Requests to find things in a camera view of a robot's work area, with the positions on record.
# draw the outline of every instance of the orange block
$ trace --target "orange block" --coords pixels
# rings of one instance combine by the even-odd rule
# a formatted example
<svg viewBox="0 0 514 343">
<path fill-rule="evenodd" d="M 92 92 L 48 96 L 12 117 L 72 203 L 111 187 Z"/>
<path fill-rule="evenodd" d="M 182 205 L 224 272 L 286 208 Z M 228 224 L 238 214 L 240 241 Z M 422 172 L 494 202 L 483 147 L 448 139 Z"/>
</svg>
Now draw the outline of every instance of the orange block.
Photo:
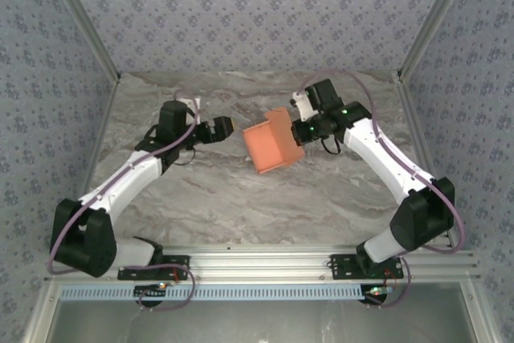
<svg viewBox="0 0 514 343">
<path fill-rule="evenodd" d="M 243 130 L 248 153 L 260 174 L 290 166 L 305 155 L 292 136 L 292 122 L 286 108 L 271 110 L 264 116 L 267 121 Z"/>
</svg>

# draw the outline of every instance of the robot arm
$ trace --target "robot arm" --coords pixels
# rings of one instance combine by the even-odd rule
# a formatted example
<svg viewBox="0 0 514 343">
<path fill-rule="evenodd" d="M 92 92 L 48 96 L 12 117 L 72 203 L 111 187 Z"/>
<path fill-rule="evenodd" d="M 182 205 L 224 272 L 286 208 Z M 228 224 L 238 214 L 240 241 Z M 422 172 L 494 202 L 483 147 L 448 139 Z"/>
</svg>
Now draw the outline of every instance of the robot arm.
<svg viewBox="0 0 514 343">
<path fill-rule="evenodd" d="M 393 153 L 413 171 L 403 169 L 378 143 L 370 112 L 361 104 L 344 104 L 330 80 L 323 80 L 294 93 L 292 104 L 300 110 L 293 122 L 297 145 L 335 137 L 359 154 L 393 194 L 399 208 L 390 225 L 357 247 L 357 262 L 363 272 L 370 272 L 394 256 L 413 251 L 451 229 L 454 217 L 443 202 L 415 176 L 431 181 L 453 203 L 455 189 L 447 178 L 435 180 L 390 141 L 379 135 Z"/>
<path fill-rule="evenodd" d="M 57 206 L 51 249 L 70 219 L 79 210 L 84 213 L 66 233 L 57 249 L 56 261 L 94 277 L 102 276 L 111 267 L 147 266 L 162 262 L 161 246 L 140 238 L 116 240 L 112 227 L 139 192 L 178 159 L 181 149 L 190 150 L 197 143 L 223 141 L 234 131 L 231 119 L 226 116 L 214 118 L 214 126 L 197 120 L 190 135 L 179 145 L 153 155 L 156 150 L 165 148 L 183 136 L 194 122 L 191 117 L 188 100 L 165 102 L 158 124 L 150 128 L 123 166 L 79 200 L 64 199 Z M 120 178 L 127 168 L 129 170 Z"/>
</svg>

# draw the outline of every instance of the marble tabletop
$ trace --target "marble tabletop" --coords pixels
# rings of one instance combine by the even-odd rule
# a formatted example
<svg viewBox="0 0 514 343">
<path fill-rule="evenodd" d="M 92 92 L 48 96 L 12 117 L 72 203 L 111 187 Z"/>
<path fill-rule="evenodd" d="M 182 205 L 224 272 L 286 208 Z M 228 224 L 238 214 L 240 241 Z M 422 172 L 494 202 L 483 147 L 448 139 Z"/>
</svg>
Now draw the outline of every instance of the marble tabletop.
<svg viewBox="0 0 514 343">
<path fill-rule="evenodd" d="M 202 119 L 231 116 L 235 132 L 218 144 L 198 145 L 186 166 L 172 165 L 125 209 L 117 236 L 138 235 L 159 243 L 334 243 L 358 244 L 387 226 L 397 204 L 378 176 L 354 152 L 338 156 L 319 142 L 305 147 L 296 164 L 257 174 L 242 129 L 264 113 L 289 105 L 307 72 L 207 72 L 123 74 L 92 184 L 99 185 L 133 151 L 163 102 L 177 90 L 202 98 Z M 414 159 L 410 134 L 389 76 L 359 74 L 376 100 L 378 120 L 390 139 Z M 345 103 L 368 106 L 357 84 L 344 76 L 332 82 Z M 180 161 L 191 153 L 182 152 Z"/>
</svg>

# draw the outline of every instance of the orange object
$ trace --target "orange object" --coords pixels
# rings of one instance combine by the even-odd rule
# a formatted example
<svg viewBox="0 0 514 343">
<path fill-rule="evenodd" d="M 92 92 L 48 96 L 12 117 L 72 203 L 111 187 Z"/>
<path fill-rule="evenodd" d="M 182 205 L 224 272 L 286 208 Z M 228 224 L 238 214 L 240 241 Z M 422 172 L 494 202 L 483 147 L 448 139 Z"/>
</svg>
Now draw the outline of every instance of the orange object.
<svg viewBox="0 0 514 343">
<path fill-rule="evenodd" d="M 271 110 L 264 116 L 267 121 L 243 130 L 248 153 L 260 174 L 290 166 L 305 155 L 292 136 L 292 122 L 286 108 Z"/>
</svg>

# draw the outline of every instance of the wall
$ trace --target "wall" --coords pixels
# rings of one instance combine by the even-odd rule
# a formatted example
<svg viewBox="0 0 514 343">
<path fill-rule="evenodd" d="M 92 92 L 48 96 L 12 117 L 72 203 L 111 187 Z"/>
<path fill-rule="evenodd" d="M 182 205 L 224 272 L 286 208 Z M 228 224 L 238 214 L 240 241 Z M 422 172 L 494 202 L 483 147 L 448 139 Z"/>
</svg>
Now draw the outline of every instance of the wall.
<svg viewBox="0 0 514 343">
<path fill-rule="evenodd" d="M 456 185 L 467 245 L 514 341 L 514 0 L 455 0 L 409 80 L 439 175 Z"/>
<path fill-rule="evenodd" d="M 61 0 L 0 0 L 0 341 L 19 341 L 56 204 L 85 177 L 110 84 Z"/>
<path fill-rule="evenodd" d="M 120 71 L 399 68 L 434 0 L 81 0 Z"/>
</svg>

